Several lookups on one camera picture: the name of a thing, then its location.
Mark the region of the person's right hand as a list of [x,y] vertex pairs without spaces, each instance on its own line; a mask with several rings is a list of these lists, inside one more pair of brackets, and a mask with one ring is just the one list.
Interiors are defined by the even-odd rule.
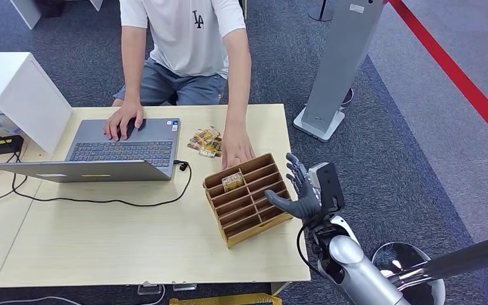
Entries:
[[107,119],[103,133],[109,140],[128,138],[128,131],[139,129],[144,120],[144,109],[138,100],[116,98],[112,104],[118,109]]

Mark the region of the person's left hand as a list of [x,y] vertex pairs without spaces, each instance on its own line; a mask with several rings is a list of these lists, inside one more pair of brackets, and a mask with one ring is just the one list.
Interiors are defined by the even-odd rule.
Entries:
[[226,122],[222,138],[222,168],[226,169],[255,158],[246,125]]

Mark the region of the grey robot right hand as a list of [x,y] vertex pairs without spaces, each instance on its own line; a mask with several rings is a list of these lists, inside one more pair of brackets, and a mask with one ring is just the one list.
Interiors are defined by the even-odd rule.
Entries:
[[292,201],[282,198],[269,189],[264,191],[264,194],[270,204],[276,206],[280,210],[289,213],[291,216],[298,219],[310,220],[320,213],[321,204],[313,191],[309,173],[298,157],[289,152],[286,153],[285,157],[288,161],[286,166],[292,172],[292,174],[286,174],[286,177],[291,181],[298,195],[298,200]]

